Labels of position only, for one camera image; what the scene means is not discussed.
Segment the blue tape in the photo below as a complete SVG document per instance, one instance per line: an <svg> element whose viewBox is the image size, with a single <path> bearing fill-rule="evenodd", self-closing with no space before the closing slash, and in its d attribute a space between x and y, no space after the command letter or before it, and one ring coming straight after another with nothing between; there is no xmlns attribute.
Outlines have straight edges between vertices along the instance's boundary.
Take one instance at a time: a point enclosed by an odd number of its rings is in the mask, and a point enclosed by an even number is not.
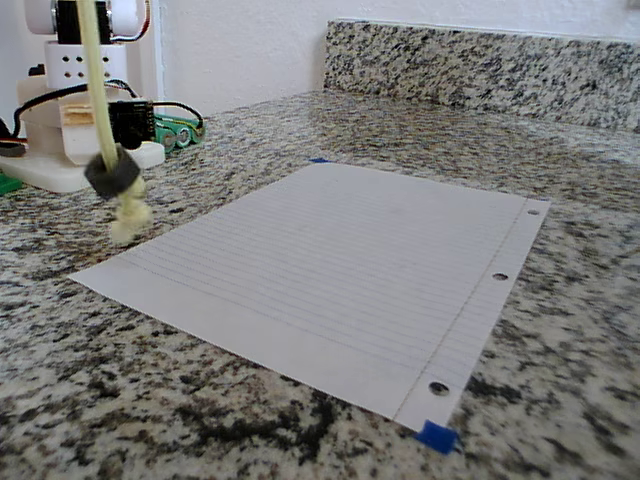
<svg viewBox="0 0 640 480"><path fill-rule="evenodd" d="M415 438L436 452L449 455L455 447L458 434L455 430L441 427L427 420L424 428L420 433L416 433Z"/></svg>

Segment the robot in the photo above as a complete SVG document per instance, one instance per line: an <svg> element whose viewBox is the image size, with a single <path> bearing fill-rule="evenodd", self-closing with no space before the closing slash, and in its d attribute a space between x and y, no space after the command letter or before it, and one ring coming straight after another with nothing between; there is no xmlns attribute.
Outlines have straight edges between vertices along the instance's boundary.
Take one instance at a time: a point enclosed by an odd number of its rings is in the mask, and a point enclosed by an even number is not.
<svg viewBox="0 0 640 480"><path fill-rule="evenodd" d="M45 43L45 63L32 68L29 77L18 84L22 107L14 115L13 132L4 123L0 125L5 131L0 137L9 134L9 138L0 138L0 145L11 146L5 150L8 156L2 156L0 149L0 170L45 190L74 192L89 187L85 167L100 150L86 93L88 72L76 2L24 1L29 30L36 35L56 35L57 39ZM126 44L147 33L149 0L142 22L136 0L98 0L95 4L114 138L140 168L159 165L165 161L165 151L199 142L204 120L186 105L141 99L127 83ZM198 121L179 117L162 121L154 112L158 106L185 108ZM21 122L26 139L19 138ZM28 143L28 150L20 143Z"/></svg>

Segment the sheet of paper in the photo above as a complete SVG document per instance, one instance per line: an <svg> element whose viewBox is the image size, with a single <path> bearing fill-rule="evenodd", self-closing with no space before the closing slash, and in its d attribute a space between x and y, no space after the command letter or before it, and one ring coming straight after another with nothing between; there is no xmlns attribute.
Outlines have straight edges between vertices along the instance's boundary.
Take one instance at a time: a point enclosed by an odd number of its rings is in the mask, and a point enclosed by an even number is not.
<svg viewBox="0 0 640 480"><path fill-rule="evenodd" d="M71 278L420 430L447 422L548 208L319 164Z"/></svg>

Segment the punched hole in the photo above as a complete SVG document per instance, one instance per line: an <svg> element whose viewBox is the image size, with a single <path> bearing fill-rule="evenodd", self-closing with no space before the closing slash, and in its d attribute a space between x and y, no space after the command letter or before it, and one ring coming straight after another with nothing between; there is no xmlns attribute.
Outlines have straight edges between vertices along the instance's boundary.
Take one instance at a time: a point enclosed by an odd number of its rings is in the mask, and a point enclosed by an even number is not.
<svg viewBox="0 0 640 480"><path fill-rule="evenodd" d="M429 384L429 390L438 397L446 397L450 393L449 387L440 382L431 382Z"/></svg>

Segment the green object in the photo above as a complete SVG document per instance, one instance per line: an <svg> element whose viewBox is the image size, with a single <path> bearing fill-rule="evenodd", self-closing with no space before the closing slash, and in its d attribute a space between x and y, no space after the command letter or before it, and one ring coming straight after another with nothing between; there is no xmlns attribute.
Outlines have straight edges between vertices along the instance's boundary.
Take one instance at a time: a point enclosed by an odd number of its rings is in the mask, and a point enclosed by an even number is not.
<svg viewBox="0 0 640 480"><path fill-rule="evenodd" d="M156 122L156 143L164 147L166 153L172 152L176 148L176 134L162 124Z"/></svg>
<svg viewBox="0 0 640 480"><path fill-rule="evenodd" d="M175 147L186 148L200 143L204 137L204 127L198 128L198 121L172 115L156 114L156 142L164 145L169 153Z"/></svg>
<svg viewBox="0 0 640 480"><path fill-rule="evenodd" d="M7 177L0 173L0 195L13 192L19 188L22 188L22 182L20 180L17 178Z"/></svg>

